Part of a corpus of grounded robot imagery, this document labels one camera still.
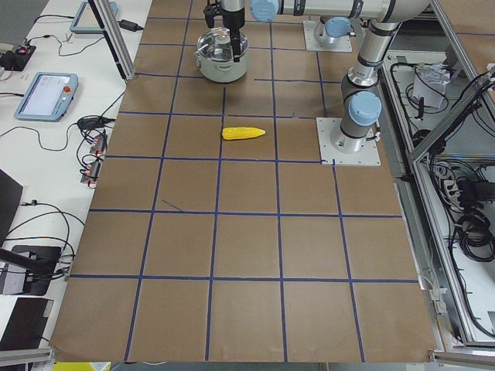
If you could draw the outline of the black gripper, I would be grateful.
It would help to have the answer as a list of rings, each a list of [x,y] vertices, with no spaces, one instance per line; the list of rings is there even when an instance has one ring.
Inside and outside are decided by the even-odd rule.
[[[208,28],[214,27],[214,19],[222,17],[224,27],[230,29],[230,42],[233,61],[238,63],[241,58],[241,29],[244,26],[244,0],[207,1],[203,9]]]

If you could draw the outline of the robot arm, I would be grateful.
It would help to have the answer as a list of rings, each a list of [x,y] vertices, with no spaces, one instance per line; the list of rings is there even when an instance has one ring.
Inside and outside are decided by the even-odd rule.
[[[259,22],[270,22],[277,14],[282,13],[279,1],[250,1],[251,15]],[[207,1],[203,14],[207,26],[214,27],[215,18],[222,17],[223,26],[230,34],[233,60],[238,63],[241,58],[241,28],[245,24],[244,1]],[[350,32],[350,20],[345,17],[321,18],[323,30],[317,32],[323,40],[338,39]]]
[[[419,15],[428,5],[428,1],[251,1],[250,11],[260,22],[270,22],[277,15],[289,13],[370,20],[357,61],[341,83],[343,119],[330,135],[336,150],[354,154],[362,149],[370,127],[381,115],[382,103],[374,87],[385,54],[401,24]]]

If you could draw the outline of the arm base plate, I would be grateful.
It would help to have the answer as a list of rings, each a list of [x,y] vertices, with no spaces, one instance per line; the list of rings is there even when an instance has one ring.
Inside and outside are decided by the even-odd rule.
[[[333,17],[325,21],[304,21],[303,31],[306,49],[335,53],[350,53],[351,23],[344,17]]]
[[[316,119],[319,152],[323,165],[380,166],[377,143],[373,139],[347,137],[340,127],[341,118],[318,117]]]

